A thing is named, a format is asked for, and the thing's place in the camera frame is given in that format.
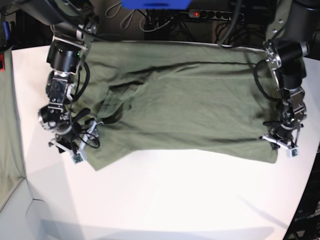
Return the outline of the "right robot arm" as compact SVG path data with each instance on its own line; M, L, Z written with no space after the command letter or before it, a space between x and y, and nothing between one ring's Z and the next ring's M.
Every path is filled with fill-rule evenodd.
M100 147L95 118L80 124L91 111L85 107L73 115L73 105L84 93L90 80L86 58L95 40L117 41L109 34L97 35L99 16L89 0L15 0L13 4L50 26L53 33L46 62L50 72L46 84L48 104L38 111L43 129L54 134L49 146L69 153L75 163L87 159L84 148Z

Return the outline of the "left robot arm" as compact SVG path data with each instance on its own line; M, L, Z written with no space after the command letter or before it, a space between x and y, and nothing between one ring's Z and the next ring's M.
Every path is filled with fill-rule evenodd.
M267 40L263 44L265 59L253 70L260 93L276 104L277 118L265 121L268 133L261 136L271 147L285 149L290 157L299 153L298 136L307 117L302 81L307 76L303 58L310 53L311 40L320 21L318 0L273 0L270 20L266 25ZM263 89L258 72L268 67L276 82L279 97Z

